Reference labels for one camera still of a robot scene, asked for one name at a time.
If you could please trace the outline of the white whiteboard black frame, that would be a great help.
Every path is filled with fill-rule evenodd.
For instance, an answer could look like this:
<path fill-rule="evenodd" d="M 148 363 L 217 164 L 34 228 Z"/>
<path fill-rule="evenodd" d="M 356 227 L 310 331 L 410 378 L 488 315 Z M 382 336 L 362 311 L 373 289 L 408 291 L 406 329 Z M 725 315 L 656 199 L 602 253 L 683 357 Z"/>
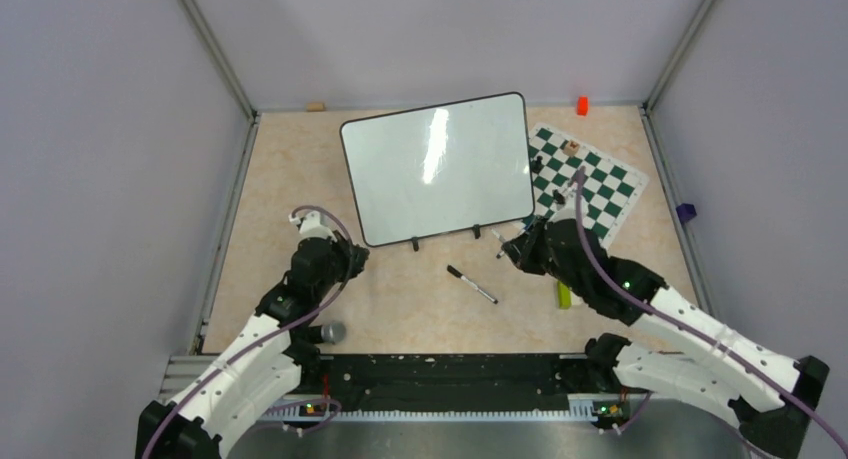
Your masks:
<path fill-rule="evenodd" d="M 535 210 L 519 92 L 348 120 L 339 136 L 370 247 L 512 222 Z"/>

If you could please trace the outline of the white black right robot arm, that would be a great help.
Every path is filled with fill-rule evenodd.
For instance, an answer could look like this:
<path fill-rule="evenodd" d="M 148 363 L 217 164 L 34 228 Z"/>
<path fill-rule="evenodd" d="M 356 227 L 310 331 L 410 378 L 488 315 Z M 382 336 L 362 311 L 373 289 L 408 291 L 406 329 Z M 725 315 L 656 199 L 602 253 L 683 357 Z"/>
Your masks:
<path fill-rule="evenodd" d="M 621 385 L 672 397 L 722 420 L 770 456 L 799 456 L 830 372 L 826 363 L 774 352 L 720 322 L 646 266 L 609 254 L 574 209 L 534 218 L 501 241 L 501 253 L 520 271 L 556 279 L 599 315 L 685 356 L 666 357 L 604 333 L 586 349 L 594 388 Z"/>

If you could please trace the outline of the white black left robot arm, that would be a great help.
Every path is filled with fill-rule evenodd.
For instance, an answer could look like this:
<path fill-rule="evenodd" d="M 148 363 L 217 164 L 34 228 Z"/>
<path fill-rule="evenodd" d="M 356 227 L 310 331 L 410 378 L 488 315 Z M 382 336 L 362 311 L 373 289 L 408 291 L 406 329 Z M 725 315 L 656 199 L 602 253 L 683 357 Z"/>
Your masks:
<path fill-rule="evenodd" d="M 340 233 L 301 240 L 236 339 L 190 385 L 143 409 L 136 457 L 225 458 L 277 400 L 314 389 L 319 352 L 297 332 L 363 271 L 369 254 Z"/>

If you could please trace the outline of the lime green toy brick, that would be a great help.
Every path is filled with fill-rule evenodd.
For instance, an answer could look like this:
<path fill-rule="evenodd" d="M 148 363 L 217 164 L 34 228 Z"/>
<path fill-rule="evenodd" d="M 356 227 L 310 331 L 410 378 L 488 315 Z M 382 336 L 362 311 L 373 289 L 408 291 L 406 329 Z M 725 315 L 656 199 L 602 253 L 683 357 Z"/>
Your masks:
<path fill-rule="evenodd" d="M 571 290 L 562 282 L 557 283 L 557 307 L 560 310 L 568 310 L 572 307 Z"/>

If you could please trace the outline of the grey black microphone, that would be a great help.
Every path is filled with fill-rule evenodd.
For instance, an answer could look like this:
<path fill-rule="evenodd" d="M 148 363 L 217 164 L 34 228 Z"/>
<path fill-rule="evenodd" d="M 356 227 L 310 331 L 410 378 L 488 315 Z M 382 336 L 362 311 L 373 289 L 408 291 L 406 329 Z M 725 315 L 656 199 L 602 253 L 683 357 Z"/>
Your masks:
<path fill-rule="evenodd" d="M 347 328 L 340 321 L 331 321 L 320 325 L 301 325 L 292 330 L 291 336 L 293 340 L 311 345 L 335 345 L 346 338 Z"/>

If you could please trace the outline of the black capped marker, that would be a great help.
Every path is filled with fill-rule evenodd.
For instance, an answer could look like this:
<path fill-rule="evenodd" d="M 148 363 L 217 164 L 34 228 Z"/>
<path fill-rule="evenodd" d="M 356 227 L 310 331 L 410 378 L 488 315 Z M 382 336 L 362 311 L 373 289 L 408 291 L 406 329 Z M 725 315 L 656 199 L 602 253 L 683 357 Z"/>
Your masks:
<path fill-rule="evenodd" d="M 480 285 L 478 285 L 476 282 L 474 282 L 473 280 L 471 280 L 469 277 L 467 277 L 465 274 L 463 274 L 461 271 L 459 271 L 459 270 L 458 270 L 457 268 L 455 268 L 453 265 L 447 265 L 447 266 L 446 266 L 446 270 L 447 270 L 447 271 L 448 271 L 448 272 L 449 272 L 452 276 L 454 276 L 454 277 L 456 277 L 456 278 L 460 279 L 460 280 L 461 280 L 461 281 L 463 281 L 465 284 L 467 284 L 469 287 L 471 287 L 473 290 L 475 290 L 477 293 L 479 293 L 480 295 L 482 295 L 483 297 L 485 297 L 485 298 L 486 298 L 489 302 L 491 302 L 492 304 L 497 305 L 497 304 L 499 303 L 499 300 L 498 300 L 497 298 L 495 298 L 492 294 L 490 294 L 489 292 L 487 292 L 487 291 L 486 291 L 485 289 L 483 289 Z"/>

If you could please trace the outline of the green white chess mat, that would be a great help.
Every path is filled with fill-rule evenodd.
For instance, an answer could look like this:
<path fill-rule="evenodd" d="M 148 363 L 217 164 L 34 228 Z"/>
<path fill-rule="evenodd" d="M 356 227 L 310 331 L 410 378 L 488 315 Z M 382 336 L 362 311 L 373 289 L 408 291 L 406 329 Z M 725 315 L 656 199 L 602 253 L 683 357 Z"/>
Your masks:
<path fill-rule="evenodd" d="M 575 157 L 562 150 L 569 140 L 580 144 Z M 535 210 L 522 220 L 522 226 L 537 216 L 550 217 L 556 209 L 554 192 L 564 192 L 577 170 L 583 169 L 583 225 L 602 246 L 610 246 L 649 184 L 648 176 L 548 124 L 538 123 L 531 129 L 528 145 L 531 164 L 538 170 L 531 174 Z"/>

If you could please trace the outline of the wooden chess cube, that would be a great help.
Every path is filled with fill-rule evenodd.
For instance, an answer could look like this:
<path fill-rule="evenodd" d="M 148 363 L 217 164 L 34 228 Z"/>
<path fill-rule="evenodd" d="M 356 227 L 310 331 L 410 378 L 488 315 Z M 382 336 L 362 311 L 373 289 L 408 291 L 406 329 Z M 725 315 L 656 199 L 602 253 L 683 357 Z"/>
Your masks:
<path fill-rule="evenodd" d="M 575 157 L 580 151 L 580 144 L 576 141 L 566 141 L 562 146 L 563 152 L 569 157 Z"/>

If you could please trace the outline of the purple toy block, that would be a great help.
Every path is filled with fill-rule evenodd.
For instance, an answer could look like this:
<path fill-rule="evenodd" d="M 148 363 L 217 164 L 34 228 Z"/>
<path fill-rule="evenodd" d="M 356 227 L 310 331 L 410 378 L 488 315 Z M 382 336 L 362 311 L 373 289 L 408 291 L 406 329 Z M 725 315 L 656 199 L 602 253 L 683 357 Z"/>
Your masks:
<path fill-rule="evenodd" d="M 696 206 L 691 203 L 681 203 L 675 207 L 675 211 L 681 225 L 685 225 L 698 215 Z"/>

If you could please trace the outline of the orange toy block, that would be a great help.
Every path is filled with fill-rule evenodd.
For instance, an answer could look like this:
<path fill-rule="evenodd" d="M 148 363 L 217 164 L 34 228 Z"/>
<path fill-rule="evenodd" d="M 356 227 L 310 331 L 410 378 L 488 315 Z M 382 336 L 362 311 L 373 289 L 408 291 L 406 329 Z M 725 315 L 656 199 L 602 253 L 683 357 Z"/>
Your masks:
<path fill-rule="evenodd" d="M 578 116 L 586 116 L 589 112 L 590 101 L 587 96 L 580 96 L 576 104 L 576 113 Z"/>

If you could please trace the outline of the aluminium frame rail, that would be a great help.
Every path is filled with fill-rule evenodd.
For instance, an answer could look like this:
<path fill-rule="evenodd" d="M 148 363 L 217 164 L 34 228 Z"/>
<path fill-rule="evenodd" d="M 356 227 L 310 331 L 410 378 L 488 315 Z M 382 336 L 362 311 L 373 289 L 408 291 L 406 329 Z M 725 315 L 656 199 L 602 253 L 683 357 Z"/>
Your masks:
<path fill-rule="evenodd" d="M 218 356 L 202 355 L 190 359 L 190 364 L 200 368 L 190 385 Z M 607 424 L 613 413 L 605 406 L 593 403 L 593 394 L 571 396 L 571 406 L 566 411 L 532 412 L 345 412 L 339 401 L 326 397 L 300 396 L 294 391 L 277 400 L 271 409 L 254 424 L 275 422 L 308 431 L 326 423 L 341 422 L 494 422 L 494 421 L 586 421 Z"/>

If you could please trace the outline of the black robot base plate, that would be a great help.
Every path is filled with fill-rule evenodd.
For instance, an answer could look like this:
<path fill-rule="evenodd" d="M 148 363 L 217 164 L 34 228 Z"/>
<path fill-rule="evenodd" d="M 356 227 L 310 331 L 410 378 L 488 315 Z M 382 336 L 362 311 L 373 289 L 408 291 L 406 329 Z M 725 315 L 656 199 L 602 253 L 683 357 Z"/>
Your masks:
<path fill-rule="evenodd" d="M 294 392 L 345 412 L 566 411 L 575 394 L 619 395 L 612 373 L 579 354 L 333 354 Z"/>

